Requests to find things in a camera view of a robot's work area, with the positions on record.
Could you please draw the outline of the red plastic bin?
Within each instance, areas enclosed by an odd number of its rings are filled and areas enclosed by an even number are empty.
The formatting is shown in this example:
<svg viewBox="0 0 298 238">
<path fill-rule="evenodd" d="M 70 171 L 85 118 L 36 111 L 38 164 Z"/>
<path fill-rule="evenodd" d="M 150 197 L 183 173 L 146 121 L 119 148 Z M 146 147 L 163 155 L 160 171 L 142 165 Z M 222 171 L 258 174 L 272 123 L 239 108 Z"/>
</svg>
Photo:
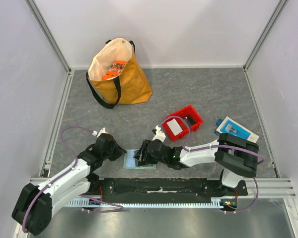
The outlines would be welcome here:
<svg viewBox="0 0 298 238">
<path fill-rule="evenodd" d="M 189 126 L 187 124 L 187 122 L 183 119 L 187 115 L 190 115 L 193 118 L 193 120 L 195 121 L 195 124 L 193 126 Z M 169 129 L 168 125 L 166 124 L 169 120 L 172 120 L 172 119 L 176 119 L 183 130 L 177 136 L 174 136 L 172 134 L 171 130 Z M 192 131 L 197 131 L 199 129 L 200 125 L 203 123 L 204 123 L 204 121 L 203 121 L 202 117 L 198 114 L 198 112 L 195 110 L 195 108 L 192 105 L 187 105 L 187 106 L 183 107 L 182 109 L 168 115 L 165 118 L 165 120 L 162 122 L 162 127 L 164 128 L 169 139 L 172 142 L 175 142 L 178 139 L 183 139 L 186 135 L 189 135 Z"/>
</svg>

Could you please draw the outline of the mustard yellow tote bag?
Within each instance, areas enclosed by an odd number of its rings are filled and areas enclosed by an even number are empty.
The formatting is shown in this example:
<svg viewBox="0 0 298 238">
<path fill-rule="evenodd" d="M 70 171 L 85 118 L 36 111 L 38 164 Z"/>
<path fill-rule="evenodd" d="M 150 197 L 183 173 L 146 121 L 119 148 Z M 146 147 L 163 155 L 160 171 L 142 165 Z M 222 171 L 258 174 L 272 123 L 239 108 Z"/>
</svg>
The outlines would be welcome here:
<svg viewBox="0 0 298 238">
<path fill-rule="evenodd" d="M 116 60 L 127 62 L 122 73 L 102 81 Z M 152 95 L 152 88 L 137 62 L 135 44 L 125 38 L 108 40 L 93 57 L 85 77 L 95 100 L 107 109 L 113 109 L 118 104 L 146 103 Z"/>
</svg>

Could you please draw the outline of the white credit card stack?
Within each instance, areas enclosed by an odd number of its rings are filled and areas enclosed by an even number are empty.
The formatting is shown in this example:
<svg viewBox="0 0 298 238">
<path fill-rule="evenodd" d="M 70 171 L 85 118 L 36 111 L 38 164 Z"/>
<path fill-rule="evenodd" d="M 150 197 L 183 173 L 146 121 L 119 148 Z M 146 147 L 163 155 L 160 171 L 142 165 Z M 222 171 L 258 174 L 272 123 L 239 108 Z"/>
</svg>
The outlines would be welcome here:
<svg viewBox="0 0 298 238">
<path fill-rule="evenodd" d="M 177 136 L 183 131 L 176 119 L 169 120 L 166 124 L 174 136 Z"/>
</svg>

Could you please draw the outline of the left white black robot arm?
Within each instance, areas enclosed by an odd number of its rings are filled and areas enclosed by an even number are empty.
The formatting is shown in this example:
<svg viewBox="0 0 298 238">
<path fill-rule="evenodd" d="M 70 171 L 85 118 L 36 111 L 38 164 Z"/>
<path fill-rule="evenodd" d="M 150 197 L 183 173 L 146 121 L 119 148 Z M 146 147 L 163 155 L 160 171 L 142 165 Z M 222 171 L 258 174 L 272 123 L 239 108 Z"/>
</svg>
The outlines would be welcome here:
<svg viewBox="0 0 298 238">
<path fill-rule="evenodd" d="M 94 171 L 104 161 L 115 161 L 126 154 L 114 137 L 106 132 L 80 152 L 74 161 L 39 185 L 28 183 L 19 195 L 12 218 L 24 233 L 36 236 L 49 225 L 53 216 L 74 198 L 99 191 L 99 177 Z"/>
</svg>

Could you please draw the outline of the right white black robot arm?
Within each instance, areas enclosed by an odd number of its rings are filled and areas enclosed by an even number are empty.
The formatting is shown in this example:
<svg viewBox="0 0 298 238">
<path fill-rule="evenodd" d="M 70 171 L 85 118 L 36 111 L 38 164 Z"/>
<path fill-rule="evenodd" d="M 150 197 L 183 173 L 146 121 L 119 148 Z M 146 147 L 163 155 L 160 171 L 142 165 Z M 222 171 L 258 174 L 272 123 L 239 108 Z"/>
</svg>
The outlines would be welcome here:
<svg viewBox="0 0 298 238">
<path fill-rule="evenodd" d="M 243 178 L 255 178 L 260 163 L 259 146 L 256 143 L 222 133 L 217 140 L 193 147 L 169 147 L 164 144 L 166 135 L 154 130 L 152 140 L 144 140 L 134 153 L 140 165 L 163 163 L 174 170 L 193 167 L 198 164 L 218 163 L 224 167 L 218 191 L 231 194 Z"/>
</svg>

